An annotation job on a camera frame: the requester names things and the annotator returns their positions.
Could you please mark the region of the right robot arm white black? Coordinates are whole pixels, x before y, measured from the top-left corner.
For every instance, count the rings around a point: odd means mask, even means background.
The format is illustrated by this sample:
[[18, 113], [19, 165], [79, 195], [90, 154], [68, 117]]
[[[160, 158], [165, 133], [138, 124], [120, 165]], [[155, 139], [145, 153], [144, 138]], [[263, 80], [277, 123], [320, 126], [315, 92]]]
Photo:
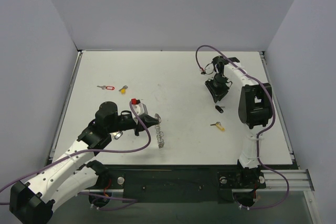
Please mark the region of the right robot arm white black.
[[241, 187], [248, 186], [256, 176], [260, 177], [260, 141], [263, 132], [275, 123], [275, 108], [272, 101], [272, 87], [250, 76], [235, 58], [217, 56], [213, 58], [214, 76], [205, 81], [215, 103], [221, 101], [235, 85], [239, 94], [238, 118], [244, 125], [246, 135], [235, 173], [235, 182]]

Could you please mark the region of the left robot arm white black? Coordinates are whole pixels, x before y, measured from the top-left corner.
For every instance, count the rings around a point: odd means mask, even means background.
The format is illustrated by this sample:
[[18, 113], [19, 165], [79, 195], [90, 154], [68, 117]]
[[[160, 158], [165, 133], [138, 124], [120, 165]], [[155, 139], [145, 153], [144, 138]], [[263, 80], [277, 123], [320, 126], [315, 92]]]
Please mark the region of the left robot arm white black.
[[47, 223], [54, 212], [83, 190], [104, 187], [109, 170], [95, 157], [107, 152], [112, 134], [134, 130], [135, 135], [158, 125], [160, 120], [148, 114], [145, 104], [132, 99], [128, 111], [118, 112], [114, 102], [99, 106], [95, 118], [56, 161], [10, 184], [9, 210], [21, 223]]

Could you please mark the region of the metal disc with keyrings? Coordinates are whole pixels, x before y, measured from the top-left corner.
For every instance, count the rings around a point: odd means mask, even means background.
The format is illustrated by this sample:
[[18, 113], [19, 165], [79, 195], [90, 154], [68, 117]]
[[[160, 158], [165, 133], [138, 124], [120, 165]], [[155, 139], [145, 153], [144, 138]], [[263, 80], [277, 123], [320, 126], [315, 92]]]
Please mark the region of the metal disc with keyrings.
[[161, 130], [161, 117], [156, 113], [154, 116], [155, 119], [158, 120], [158, 124], [155, 126], [155, 130], [156, 130], [156, 139], [157, 139], [157, 143], [158, 143], [158, 148], [163, 148], [164, 147], [164, 133]]

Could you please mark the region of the key with black tag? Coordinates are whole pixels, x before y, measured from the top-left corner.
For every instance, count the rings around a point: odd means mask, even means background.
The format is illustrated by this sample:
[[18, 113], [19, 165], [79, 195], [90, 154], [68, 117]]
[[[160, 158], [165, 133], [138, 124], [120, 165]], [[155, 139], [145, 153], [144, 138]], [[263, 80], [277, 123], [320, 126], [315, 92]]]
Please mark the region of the key with black tag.
[[219, 112], [219, 113], [224, 113], [224, 106], [219, 106], [219, 105], [215, 105], [215, 109]]

